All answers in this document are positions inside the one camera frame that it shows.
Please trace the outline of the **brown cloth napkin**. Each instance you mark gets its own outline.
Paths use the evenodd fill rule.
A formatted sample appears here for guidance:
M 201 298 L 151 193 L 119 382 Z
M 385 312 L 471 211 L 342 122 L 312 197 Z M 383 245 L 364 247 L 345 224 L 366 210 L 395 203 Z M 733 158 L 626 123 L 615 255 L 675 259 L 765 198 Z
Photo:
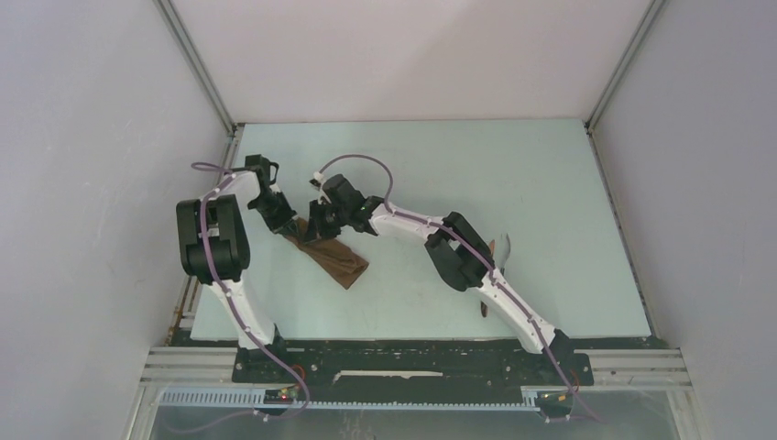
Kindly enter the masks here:
M 343 289 L 349 290 L 368 269 L 369 262 L 366 259 L 336 239 L 303 243 L 308 222 L 302 218 L 296 218 L 294 222 L 297 234 L 284 237 L 310 257 Z

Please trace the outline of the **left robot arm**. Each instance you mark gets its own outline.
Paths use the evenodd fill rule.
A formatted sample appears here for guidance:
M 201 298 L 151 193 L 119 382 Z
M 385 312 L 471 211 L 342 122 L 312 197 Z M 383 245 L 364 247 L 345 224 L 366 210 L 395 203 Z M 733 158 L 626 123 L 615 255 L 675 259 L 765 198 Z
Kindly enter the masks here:
M 267 381 L 279 381 L 290 369 L 289 356 L 275 348 L 279 329 L 252 293 L 247 270 L 251 249 L 243 214 L 255 212 L 276 235 L 299 232 L 297 213 L 276 183 L 278 165 L 266 170 L 242 167 L 226 171 L 200 198 L 176 204 L 176 225 L 185 273 L 212 292 L 238 332 L 238 345 L 258 352 L 254 369 Z

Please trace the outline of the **left controller board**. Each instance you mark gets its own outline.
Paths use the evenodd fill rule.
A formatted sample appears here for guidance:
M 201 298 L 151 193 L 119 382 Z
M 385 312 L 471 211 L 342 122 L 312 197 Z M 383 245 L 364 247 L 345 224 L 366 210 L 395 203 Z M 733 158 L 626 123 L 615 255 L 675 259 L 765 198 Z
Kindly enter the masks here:
M 274 390 L 265 390 L 263 402 L 265 404 L 284 404 L 289 405 L 297 401 L 298 390 L 296 388 L 282 388 Z

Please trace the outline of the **controller board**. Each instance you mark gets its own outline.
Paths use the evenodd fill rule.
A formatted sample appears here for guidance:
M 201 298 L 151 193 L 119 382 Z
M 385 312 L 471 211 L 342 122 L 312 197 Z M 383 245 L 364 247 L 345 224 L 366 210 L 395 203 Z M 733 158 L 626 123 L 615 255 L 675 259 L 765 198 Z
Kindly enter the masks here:
M 298 390 L 296 388 L 282 388 L 274 390 L 265 390 L 263 402 L 265 404 L 284 404 L 289 405 L 297 401 Z
M 538 395 L 538 405 L 572 405 L 574 402 L 573 393 L 564 392 L 544 392 Z

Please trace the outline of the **right controller board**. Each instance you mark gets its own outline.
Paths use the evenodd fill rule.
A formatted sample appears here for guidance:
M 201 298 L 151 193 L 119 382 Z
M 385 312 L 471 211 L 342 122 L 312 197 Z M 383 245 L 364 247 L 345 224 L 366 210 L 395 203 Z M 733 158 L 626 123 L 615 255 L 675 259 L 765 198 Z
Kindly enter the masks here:
M 574 402 L 573 393 L 564 392 L 544 392 L 538 395 L 538 405 L 572 405 Z

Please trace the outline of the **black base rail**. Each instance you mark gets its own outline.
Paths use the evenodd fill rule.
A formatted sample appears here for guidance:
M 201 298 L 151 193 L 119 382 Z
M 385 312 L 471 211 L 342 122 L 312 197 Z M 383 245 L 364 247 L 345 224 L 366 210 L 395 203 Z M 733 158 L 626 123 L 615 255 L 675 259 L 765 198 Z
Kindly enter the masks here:
M 523 389 L 591 386 L 587 355 L 531 354 L 516 339 L 287 340 L 238 348 L 232 381 L 292 384 L 312 401 L 518 403 Z

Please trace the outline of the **left aluminium frame post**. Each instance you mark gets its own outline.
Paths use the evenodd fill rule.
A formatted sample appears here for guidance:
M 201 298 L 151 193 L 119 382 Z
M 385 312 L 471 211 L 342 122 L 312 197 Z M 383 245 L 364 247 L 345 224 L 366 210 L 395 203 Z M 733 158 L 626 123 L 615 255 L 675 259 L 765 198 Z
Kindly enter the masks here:
M 195 80 L 201 87 L 211 108 L 214 110 L 218 120 L 223 126 L 224 131 L 229 136 L 232 136 L 236 131 L 237 123 L 227 110 L 224 99 L 219 93 L 201 53 L 196 47 L 191 32 L 187 29 L 181 13 L 174 2 L 170 0 L 154 0 L 153 4 L 158 9 L 173 40 L 178 45 L 184 60 L 189 65 Z

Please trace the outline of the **aluminium frame post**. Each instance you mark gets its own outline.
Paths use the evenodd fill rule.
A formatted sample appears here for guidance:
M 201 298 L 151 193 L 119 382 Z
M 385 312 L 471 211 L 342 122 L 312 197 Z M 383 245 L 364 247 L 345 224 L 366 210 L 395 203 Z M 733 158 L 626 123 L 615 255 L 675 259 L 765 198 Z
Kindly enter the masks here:
M 170 0 L 154 0 L 153 4 L 158 9 L 173 40 L 178 45 L 184 60 L 189 65 L 195 80 L 201 87 L 211 108 L 214 110 L 218 120 L 223 126 L 224 131 L 229 136 L 232 136 L 236 131 L 237 123 L 227 110 L 224 99 L 219 93 L 201 53 L 196 47 L 191 32 L 187 29 L 181 13 L 174 2 Z
M 650 35 L 662 11 L 670 4 L 667 0 L 651 0 L 648 3 L 637 27 L 632 33 L 626 48 L 623 50 L 615 69 L 609 76 L 606 86 L 599 95 L 596 104 L 585 121 L 589 134 L 596 130 L 618 88 L 625 79 L 630 66 L 636 60 L 641 48 Z

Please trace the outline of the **right aluminium frame post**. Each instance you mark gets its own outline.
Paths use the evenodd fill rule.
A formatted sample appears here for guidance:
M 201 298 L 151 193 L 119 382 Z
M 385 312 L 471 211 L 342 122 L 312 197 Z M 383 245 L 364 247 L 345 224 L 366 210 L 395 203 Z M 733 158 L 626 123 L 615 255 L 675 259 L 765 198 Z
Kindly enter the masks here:
M 632 33 L 626 48 L 623 50 L 615 69 L 609 76 L 606 86 L 599 95 L 596 104 L 585 121 L 589 134 L 596 130 L 618 88 L 625 79 L 630 66 L 636 60 L 641 48 L 650 35 L 662 11 L 670 4 L 667 0 L 651 0 L 648 3 L 637 27 Z

